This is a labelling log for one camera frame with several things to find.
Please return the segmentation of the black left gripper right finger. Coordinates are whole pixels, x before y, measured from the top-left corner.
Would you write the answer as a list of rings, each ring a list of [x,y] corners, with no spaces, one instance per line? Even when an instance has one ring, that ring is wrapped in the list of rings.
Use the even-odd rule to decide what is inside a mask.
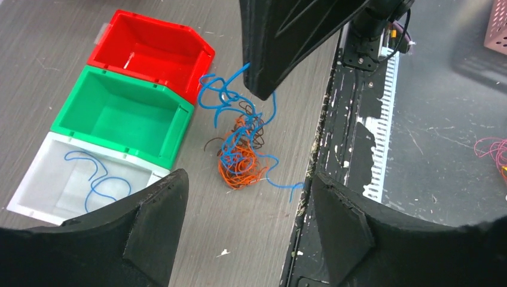
[[[450,227],[370,200],[326,174],[314,211],[331,286],[505,286],[506,218]]]

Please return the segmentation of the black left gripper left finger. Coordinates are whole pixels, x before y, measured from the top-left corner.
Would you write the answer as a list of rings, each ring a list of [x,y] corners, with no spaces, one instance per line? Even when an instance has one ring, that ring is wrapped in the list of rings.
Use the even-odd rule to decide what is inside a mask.
[[[188,195],[178,169],[58,227],[1,228],[1,285],[167,286]]]

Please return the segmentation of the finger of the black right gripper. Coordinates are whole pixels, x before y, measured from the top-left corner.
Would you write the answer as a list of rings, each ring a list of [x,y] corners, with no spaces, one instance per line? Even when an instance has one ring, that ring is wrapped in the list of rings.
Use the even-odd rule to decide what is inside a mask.
[[[368,1],[240,1],[245,87],[267,100],[291,71]]]

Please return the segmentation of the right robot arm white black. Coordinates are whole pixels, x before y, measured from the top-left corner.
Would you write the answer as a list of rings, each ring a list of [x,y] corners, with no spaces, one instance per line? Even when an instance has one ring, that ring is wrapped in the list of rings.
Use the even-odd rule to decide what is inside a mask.
[[[412,1],[240,1],[245,87],[267,100],[292,70],[346,24],[361,40],[380,37]]]

